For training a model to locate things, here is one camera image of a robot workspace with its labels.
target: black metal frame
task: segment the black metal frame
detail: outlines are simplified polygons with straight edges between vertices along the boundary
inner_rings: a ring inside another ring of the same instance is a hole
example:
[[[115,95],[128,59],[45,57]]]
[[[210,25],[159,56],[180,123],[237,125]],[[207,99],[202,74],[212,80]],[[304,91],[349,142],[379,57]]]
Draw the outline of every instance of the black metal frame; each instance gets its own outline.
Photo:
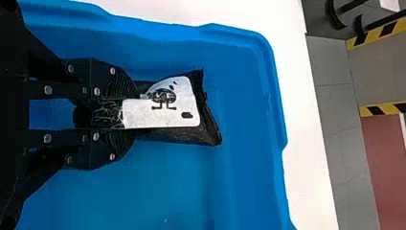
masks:
[[[93,58],[57,57],[26,29],[15,0],[0,3],[0,35],[0,229],[13,229],[24,201],[62,167],[94,170],[128,151],[114,143],[126,130],[30,129],[30,100],[90,104],[128,95],[108,88],[126,76],[121,68]]]
[[[393,13],[391,15],[388,15],[386,17],[383,17],[377,21],[374,21],[373,23],[366,25],[365,27],[362,25],[362,16],[363,16],[363,14],[359,14],[358,16],[355,17],[354,22],[353,22],[353,29],[358,36],[365,35],[365,33],[367,33],[368,31],[371,31],[373,29],[376,29],[378,27],[381,27],[383,25],[396,21],[397,19],[405,17],[406,10],[402,10],[402,11]]]

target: blue plastic bin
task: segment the blue plastic bin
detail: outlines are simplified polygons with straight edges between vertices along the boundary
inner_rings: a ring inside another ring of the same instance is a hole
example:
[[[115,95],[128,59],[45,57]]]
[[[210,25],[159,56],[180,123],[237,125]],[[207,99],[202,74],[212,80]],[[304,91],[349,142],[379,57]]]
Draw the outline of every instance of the blue plastic bin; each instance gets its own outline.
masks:
[[[19,3],[28,28],[62,58],[97,58],[136,80],[204,69],[224,142],[138,141],[110,166],[61,171],[27,200],[18,229],[294,229],[283,181],[281,96],[264,37],[121,17],[77,2]],[[32,128],[73,127],[66,100],[31,108]]]

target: white surface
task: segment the white surface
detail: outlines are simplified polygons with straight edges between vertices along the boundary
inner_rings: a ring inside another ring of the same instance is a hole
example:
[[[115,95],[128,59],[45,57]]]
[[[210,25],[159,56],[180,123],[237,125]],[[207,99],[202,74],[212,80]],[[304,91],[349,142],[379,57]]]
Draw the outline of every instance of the white surface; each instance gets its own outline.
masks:
[[[379,0],[379,3],[382,8],[388,9],[393,12],[399,12],[399,0]]]
[[[264,35],[280,78],[288,145],[283,152],[290,215],[299,230],[338,229],[300,0],[82,0],[149,21],[219,23]]]
[[[168,104],[170,109],[166,103],[159,105],[148,98],[148,95],[153,95],[160,89],[173,92],[175,100]],[[183,118],[184,112],[189,112],[192,117]],[[123,124],[125,128],[198,127],[200,116],[191,81],[185,76],[160,80],[153,84],[145,95],[141,95],[141,99],[124,100]]]

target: yellow black hazard stripe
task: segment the yellow black hazard stripe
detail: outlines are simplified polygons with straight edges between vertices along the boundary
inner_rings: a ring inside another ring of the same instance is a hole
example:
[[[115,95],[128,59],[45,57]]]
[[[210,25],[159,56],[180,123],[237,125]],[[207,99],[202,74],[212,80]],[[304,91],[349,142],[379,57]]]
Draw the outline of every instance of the yellow black hazard stripe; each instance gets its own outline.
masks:
[[[359,106],[361,117],[371,117],[376,115],[393,115],[406,113],[406,102],[380,103],[367,106]]]
[[[396,22],[376,28],[367,32],[366,34],[362,34],[347,40],[347,50],[350,51],[388,36],[400,34],[404,31],[406,31],[406,18],[400,18]]]

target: gray floor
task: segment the gray floor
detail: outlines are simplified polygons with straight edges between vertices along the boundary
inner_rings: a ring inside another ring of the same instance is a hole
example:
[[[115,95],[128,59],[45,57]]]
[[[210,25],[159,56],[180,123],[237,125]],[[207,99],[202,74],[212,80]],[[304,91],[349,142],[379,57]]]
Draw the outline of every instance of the gray floor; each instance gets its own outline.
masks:
[[[406,33],[349,51],[359,105],[405,101],[405,54]]]
[[[379,229],[346,44],[308,36],[307,45],[340,229]]]
[[[350,1],[351,0],[334,0],[335,7],[339,8]],[[406,0],[399,1],[400,7],[406,9]],[[347,28],[341,31],[335,31],[327,21],[325,2],[326,0],[302,0],[308,35],[349,39],[355,37],[355,32],[352,30],[352,23],[357,15],[363,14],[363,25],[365,26],[368,23],[394,13],[393,11],[380,8],[379,0],[370,0],[364,5],[340,16],[340,19],[347,25]]]

